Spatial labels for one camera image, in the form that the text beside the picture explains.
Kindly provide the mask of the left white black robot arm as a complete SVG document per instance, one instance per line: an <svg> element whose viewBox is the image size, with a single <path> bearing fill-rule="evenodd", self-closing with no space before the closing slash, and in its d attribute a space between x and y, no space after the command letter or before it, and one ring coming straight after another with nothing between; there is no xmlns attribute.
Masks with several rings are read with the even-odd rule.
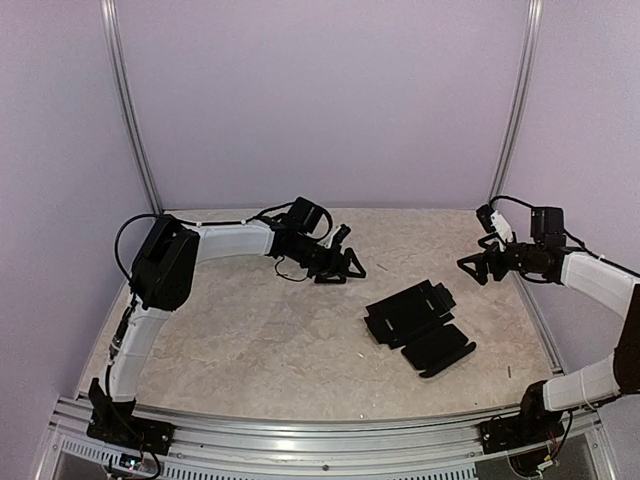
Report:
<svg viewBox="0 0 640 480"><path fill-rule="evenodd" d="M289 259L317 284L363 279L355 251L343 246L351 229L303 197L245 220L190 221L160 214L129 268L129 304L112 337L99 386L116 403L136 398L139 378L169 316L188 300L198 264L240 256Z"/></svg>

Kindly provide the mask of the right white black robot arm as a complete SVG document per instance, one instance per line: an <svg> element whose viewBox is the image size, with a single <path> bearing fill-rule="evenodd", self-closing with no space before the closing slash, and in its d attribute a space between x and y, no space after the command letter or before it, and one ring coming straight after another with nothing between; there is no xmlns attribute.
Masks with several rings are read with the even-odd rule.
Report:
<svg viewBox="0 0 640 480"><path fill-rule="evenodd" d="M458 260L478 284L514 274L541 286L557 286L593 308L616 328L608 343L598 342L587 364L531 387L511 433L523 444L535 442L551 424L551 413L596 408L639 392L639 276L591 251L569 233L559 207L530 206L530 233L521 240L496 206L476 211L484 235L479 252Z"/></svg>

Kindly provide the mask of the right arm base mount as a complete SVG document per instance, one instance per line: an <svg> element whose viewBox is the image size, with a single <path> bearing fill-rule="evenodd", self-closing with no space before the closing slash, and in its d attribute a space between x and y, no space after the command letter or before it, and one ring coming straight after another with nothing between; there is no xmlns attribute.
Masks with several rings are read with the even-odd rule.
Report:
<svg viewBox="0 0 640 480"><path fill-rule="evenodd" d="M479 424L478 430L484 454L513 450L544 442L549 436L564 434L562 411L548 411L541 393L526 393L519 411L512 416L492 417Z"/></svg>

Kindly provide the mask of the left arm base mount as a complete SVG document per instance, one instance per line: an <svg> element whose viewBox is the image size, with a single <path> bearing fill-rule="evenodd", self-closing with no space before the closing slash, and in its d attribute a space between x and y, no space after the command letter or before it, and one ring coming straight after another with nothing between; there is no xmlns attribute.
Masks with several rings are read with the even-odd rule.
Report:
<svg viewBox="0 0 640 480"><path fill-rule="evenodd" d="M86 434L89 438L143 453L167 455L175 426L169 422L137 417L136 401L115 402L93 378L88 397L92 414Z"/></svg>

